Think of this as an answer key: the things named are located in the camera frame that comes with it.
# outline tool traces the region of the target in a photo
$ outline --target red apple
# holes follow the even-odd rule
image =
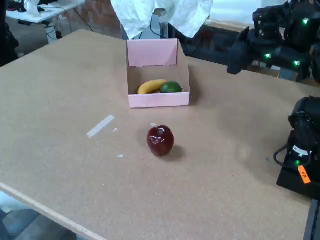
[[[151,128],[146,141],[151,152],[158,157],[162,157],[170,153],[175,138],[170,128],[162,125]]]

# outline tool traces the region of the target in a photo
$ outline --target cardboard box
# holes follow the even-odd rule
[[[189,105],[189,65],[177,39],[128,40],[126,71],[130,108]],[[179,83],[182,92],[137,94],[143,83],[157,79]]]

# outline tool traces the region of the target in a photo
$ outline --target banana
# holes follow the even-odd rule
[[[151,80],[142,84],[138,89],[138,94],[149,94],[161,88],[162,84],[167,81],[164,79]]]

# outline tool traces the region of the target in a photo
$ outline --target brick wall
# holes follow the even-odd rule
[[[120,31],[120,22],[110,0],[86,0],[84,5],[77,8],[77,11],[88,24]],[[70,11],[69,16],[72,22],[81,24],[82,20],[74,11]]]

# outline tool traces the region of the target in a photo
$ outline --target orange label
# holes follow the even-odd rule
[[[307,171],[306,171],[305,167],[300,165],[300,166],[298,166],[298,170],[299,170],[299,173],[301,175],[301,178],[302,178],[304,184],[311,183],[310,178],[309,178],[309,176],[307,174]]]

